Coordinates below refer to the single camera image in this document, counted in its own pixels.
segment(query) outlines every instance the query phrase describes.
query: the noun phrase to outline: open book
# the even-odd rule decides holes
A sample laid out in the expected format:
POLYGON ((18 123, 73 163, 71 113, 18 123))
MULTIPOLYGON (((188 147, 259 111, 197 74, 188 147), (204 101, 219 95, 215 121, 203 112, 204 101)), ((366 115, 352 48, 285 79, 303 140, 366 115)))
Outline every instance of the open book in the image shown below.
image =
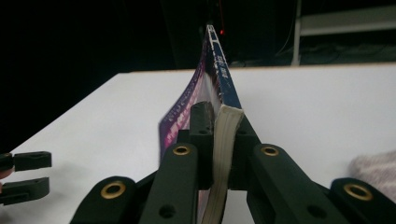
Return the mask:
POLYGON ((190 108, 203 101, 213 105, 215 115, 213 185, 210 191, 200 194, 198 223, 201 220, 202 223, 220 223, 233 159, 233 142, 244 111, 211 25, 206 27, 201 59, 190 83, 160 122, 161 157, 176 142, 178 131, 189 128, 190 108))

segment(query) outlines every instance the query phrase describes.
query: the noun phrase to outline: black plastic part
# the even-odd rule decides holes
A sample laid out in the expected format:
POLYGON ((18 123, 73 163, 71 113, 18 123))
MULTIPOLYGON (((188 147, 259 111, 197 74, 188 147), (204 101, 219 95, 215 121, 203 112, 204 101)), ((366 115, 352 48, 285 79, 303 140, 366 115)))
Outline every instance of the black plastic part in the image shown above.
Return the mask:
POLYGON ((358 179, 335 179, 329 197, 350 223, 396 223, 396 204, 358 179))
POLYGON ((272 223, 290 224, 348 223, 282 148, 257 145, 251 166, 247 204, 256 224, 268 223, 268 219, 272 223), (275 214, 266 217, 265 206, 275 214))
POLYGON ((139 223, 196 223, 197 197, 197 148, 174 144, 165 152, 139 223))
POLYGON ((50 193, 48 177, 6 183, 0 194, 0 203, 4 205, 24 203, 43 198, 50 193))
POLYGON ((134 196, 134 204, 136 204, 136 211, 132 211, 135 215, 132 221, 128 221, 127 223, 138 223, 140 216, 143 213, 143 209, 146 205, 146 200, 149 196, 149 192, 151 191, 151 186, 154 183, 154 178, 157 172, 152 173, 151 175, 146 176, 142 180, 136 183, 136 194, 134 196))
POLYGON ((72 224, 119 224, 133 219, 136 185, 127 177, 112 176, 96 184, 78 207, 72 224))
POLYGON ((51 167, 51 154, 46 151, 15 154, 14 166, 15 172, 51 167))
POLYGON ((248 158, 251 157, 253 148, 260 143, 260 139, 251 127, 248 118, 244 116, 233 144, 233 163, 228 181, 229 189, 248 190, 248 158))
POLYGON ((197 103, 191 107, 190 143, 197 147, 199 153, 199 189, 209 189, 213 183, 213 113, 210 102, 197 103))
POLYGON ((11 153, 0 154, 0 171, 9 170, 14 166, 14 160, 11 153))

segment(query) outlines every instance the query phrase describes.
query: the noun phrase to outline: white table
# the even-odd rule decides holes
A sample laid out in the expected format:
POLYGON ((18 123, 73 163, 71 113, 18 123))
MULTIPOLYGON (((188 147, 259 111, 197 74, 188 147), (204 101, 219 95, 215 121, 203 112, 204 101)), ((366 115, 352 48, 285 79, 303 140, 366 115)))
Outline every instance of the white table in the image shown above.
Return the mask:
MULTIPOLYGON (((46 150, 53 167, 15 173, 11 182, 49 176, 50 194, 1 206, 0 223, 68 223, 100 180, 138 181, 158 168, 158 122, 192 70, 121 74, 13 153, 46 150)), ((286 149, 316 182, 347 176, 360 154, 396 148, 396 64, 232 69, 253 128, 286 149)), ((244 192, 230 192, 223 223, 252 223, 244 192)))

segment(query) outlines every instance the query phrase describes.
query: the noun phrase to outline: pink cloth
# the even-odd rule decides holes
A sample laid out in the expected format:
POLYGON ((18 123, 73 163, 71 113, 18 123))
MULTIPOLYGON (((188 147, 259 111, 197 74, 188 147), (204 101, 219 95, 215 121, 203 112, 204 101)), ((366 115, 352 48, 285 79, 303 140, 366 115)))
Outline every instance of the pink cloth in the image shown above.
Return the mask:
POLYGON ((352 177, 362 180, 396 203, 396 150, 359 156, 349 165, 352 177))

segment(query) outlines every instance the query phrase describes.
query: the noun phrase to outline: black clip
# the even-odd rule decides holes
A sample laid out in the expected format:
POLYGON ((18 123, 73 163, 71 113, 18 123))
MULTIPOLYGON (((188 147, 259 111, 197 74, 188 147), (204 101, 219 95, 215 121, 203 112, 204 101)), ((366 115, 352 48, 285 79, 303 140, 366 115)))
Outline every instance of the black clip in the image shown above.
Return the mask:
MULTIPOLYGON (((11 153, 0 154, 0 171, 14 167, 15 172, 18 172, 51 166, 51 154, 45 151, 20 153, 15 154, 14 157, 11 153)), ((2 187, 0 203, 3 205, 24 203, 43 198, 49 193, 50 180, 48 177, 6 183, 2 187)))

